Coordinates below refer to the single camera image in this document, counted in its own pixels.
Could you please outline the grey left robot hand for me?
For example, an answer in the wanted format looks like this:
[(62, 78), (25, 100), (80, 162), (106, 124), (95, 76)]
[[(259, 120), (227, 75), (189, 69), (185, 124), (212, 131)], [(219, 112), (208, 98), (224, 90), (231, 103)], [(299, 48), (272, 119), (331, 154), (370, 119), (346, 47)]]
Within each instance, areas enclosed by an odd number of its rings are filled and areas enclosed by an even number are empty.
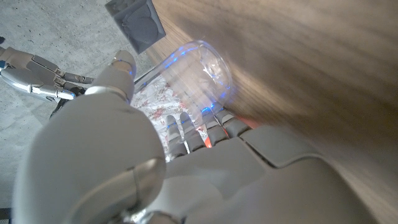
[(354, 190), (307, 143), (252, 129), (220, 105), (167, 120), (166, 161), (148, 117), (130, 105), (135, 62), (119, 51), (83, 96), (36, 135), (17, 172), (14, 223), (375, 223)]

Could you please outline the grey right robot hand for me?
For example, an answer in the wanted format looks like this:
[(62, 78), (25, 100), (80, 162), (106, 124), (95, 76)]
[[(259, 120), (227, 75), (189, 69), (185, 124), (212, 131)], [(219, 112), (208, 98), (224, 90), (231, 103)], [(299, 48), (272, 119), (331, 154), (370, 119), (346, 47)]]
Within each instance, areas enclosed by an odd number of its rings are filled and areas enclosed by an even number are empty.
[(64, 72), (56, 64), (12, 47), (1, 48), (1, 78), (14, 89), (44, 101), (72, 100), (78, 95), (72, 92), (82, 84), (94, 81), (74, 73)]

